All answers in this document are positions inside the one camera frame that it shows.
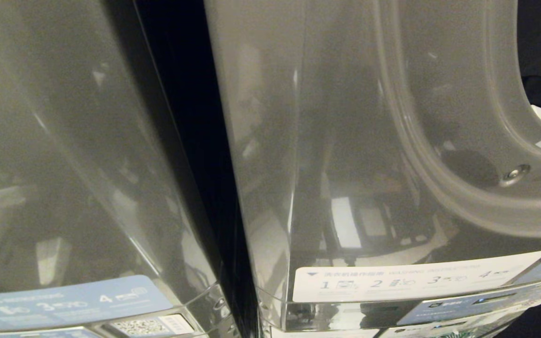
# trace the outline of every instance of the qr code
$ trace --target qr code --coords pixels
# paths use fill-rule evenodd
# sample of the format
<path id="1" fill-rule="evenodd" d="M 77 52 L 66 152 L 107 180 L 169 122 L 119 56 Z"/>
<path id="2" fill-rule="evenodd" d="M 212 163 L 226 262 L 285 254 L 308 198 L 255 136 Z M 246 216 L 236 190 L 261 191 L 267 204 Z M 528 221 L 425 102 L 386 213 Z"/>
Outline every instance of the qr code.
<path id="1" fill-rule="evenodd" d="M 155 336 L 163 333 L 172 333 L 167 327 L 156 319 L 137 319 L 112 324 L 116 329 L 131 337 Z"/>

